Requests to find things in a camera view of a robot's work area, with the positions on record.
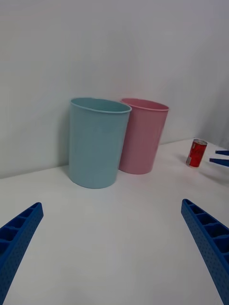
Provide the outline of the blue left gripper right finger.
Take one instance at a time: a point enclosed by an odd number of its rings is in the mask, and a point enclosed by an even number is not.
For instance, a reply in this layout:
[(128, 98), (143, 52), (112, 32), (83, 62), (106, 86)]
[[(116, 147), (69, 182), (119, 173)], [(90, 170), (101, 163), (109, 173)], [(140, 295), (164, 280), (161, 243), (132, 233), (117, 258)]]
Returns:
[(229, 304), (229, 229), (188, 199), (182, 201), (181, 214), (223, 304)]

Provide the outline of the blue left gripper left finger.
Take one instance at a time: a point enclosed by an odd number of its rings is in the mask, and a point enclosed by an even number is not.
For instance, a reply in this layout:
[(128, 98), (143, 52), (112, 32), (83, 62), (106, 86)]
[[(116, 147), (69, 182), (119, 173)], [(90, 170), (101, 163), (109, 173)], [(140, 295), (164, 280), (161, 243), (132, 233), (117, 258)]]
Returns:
[(37, 202), (0, 229), (0, 304), (3, 304), (31, 239), (43, 218)]

